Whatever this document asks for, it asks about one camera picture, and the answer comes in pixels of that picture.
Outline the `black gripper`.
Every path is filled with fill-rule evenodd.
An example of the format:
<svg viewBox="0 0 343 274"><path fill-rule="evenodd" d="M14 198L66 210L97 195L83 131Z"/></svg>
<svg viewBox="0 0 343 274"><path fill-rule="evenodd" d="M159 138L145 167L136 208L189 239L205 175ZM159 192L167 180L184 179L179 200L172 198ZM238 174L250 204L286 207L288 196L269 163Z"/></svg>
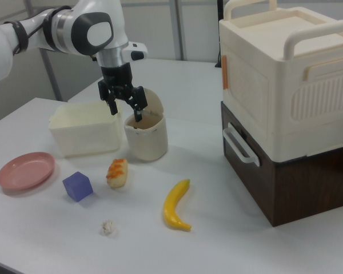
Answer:
<svg viewBox="0 0 343 274"><path fill-rule="evenodd" d="M142 120L141 112L147 107L145 90L142 86L132 86L130 63L118 67L101 67L103 79L98 82L99 97L109 106L112 115L118 113L115 99L126 99L133 109L136 122Z"/></svg>

